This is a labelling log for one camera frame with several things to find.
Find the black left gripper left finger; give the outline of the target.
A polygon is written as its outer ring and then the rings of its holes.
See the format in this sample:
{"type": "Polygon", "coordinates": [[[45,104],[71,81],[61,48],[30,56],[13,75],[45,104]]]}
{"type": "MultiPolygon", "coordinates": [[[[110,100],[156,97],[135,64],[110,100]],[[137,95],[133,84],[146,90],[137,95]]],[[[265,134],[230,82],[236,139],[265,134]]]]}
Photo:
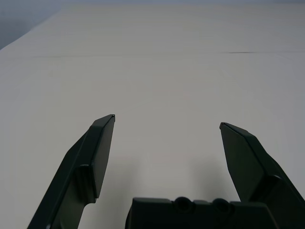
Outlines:
{"type": "Polygon", "coordinates": [[[76,229],[84,208],[99,198],[108,164],[115,115],[93,122],[68,150],[31,222],[30,229],[76,229]]]}

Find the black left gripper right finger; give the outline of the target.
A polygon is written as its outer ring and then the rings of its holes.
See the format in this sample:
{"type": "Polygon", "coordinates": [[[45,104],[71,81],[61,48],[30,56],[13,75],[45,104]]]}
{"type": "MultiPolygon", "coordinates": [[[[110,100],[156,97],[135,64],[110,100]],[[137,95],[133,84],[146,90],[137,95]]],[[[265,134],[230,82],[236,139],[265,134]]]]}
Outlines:
{"type": "Polygon", "coordinates": [[[281,229],[303,229],[305,200],[259,140],[229,123],[221,123],[220,131],[239,199],[266,204],[281,229]]]}

